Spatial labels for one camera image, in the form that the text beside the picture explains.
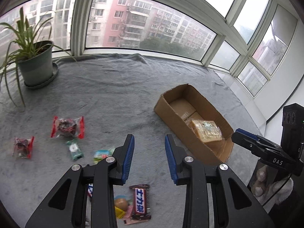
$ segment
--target plastic wrapper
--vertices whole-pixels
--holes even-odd
[[[34,136],[31,139],[15,139],[14,152],[19,158],[30,159],[32,156]]]
[[[73,160],[77,160],[83,157],[83,153],[79,149],[76,139],[68,141],[66,144],[69,147],[69,151],[71,152],[71,157]]]
[[[85,133],[83,116],[76,119],[59,119],[54,117],[51,137],[78,137],[82,139]]]
[[[193,129],[196,136],[200,138],[203,143],[223,139],[221,130],[214,121],[191,119],[188,121],[188,126]]]
[[[124,224],[145,222],[151,219],[149,203],[149,184],[138,184],[129,187],[133,191],[133,211],[129,218],[124,218]]]

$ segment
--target red candy wrapper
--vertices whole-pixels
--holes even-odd
[[[151,219],[149,203],[149,184],[138,184],[129,187],[133,190],[133,212],[131,217],[124,219],[124,224],[145,222]]]
[[[31,139],[16,138],[13,155],[16,153],[17,157],[30,159],[32,156],[33,142],[34,136]]]
[[[76,119],[58,119],[54,117],[51,137],[78,137],[82,139],[85,133],[85,122],[83,116]]]

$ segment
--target blue gripper pad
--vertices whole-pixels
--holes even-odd
[[[130,168],[131,168],[131,163],[132,163],[132,158],[133,158],[133,152],[134,152],[134,136],[132,135],[130,143],[128,145],[128,150],[126,153],[125,160],[123,162],[123,175],[122,175],[122,181],[125,184],[127,179],[129,178],[129,173],[130,173]]]
[[[258,138],[257,138],[256,135],[251,134],[251,133],[249,133],[249,132],[247,132],[247,131],[245,131],[245,130],[243,130],[241,128],[238,128],[235,132],[239,132],[239,133],[244,134],[244,135],[246,135],[246,136],[248,136],[248,137],[250,137],[250,138],[252,138],[254,140],[258,140]]]
[[[167,155],[167,159],[168,159],[170,175],[171,175],[173,182],[176,184],[177,183],[176,162],[175,162],[173,152],[171,149],[171,144],[169,142],[167,135],[165,137],[165,150],[166,150],[166,155]]]

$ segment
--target potted plant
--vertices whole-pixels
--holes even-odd
[[[52,25],[50,25],[48,40],[40,42],[37,41],[45,26],[51,24],[50,20],[52,17],[43,22],[41,21],[43,19],[42,17],[36,25],[30,26],[27,17],[24,16],[23,7],[20,8],[19,12],[20,20],[17,21],[16,29],[8,23],[0,23],[1,26],[4,26],[3,30],[12,30],[16,37],[16,39],[9,43],[5,60],[0,66],[0,70],[2,71],[0,73],[0,85],[2,78],[4,78],[9,98],[13,104],[16,105],[11,97],[7,81],[7,67],[15,63],[16,82],[22,103],[25,106],[20,88],[19,70],[21,71],[24,83],[27,87],[42,85],[49,81],[53,76],[52,47],[54,46],[66,53],[68,52],[59,46],[54,45],[53,42],[49,40],[52,33]],[[19,48],[10,53],[12,44],[17,44]]]

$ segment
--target wrapped snack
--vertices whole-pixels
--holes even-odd
[[[15,139],[14,152],[17,157],[30,159],[32,156],[34,136],[31,139]]]
[[[188,125],[203,143],[223,139],[221,130],[214,121],[191,119]]]
[[[151,219],[151,210],[149,204],[149,184],[139,184],[129,187],[133,190],[133,212],[131,217],[124,219],[124,224],[134,224],[145,222]]]
[[[51,137],[78,137],[82,139],[85,132],[83,116],[76,119],[58,119],[54,117]]]
[[[79,149],[76,139],[68,141],[66,144],[69,147],[73,160],[77,160],[83,157],[83,153]]]

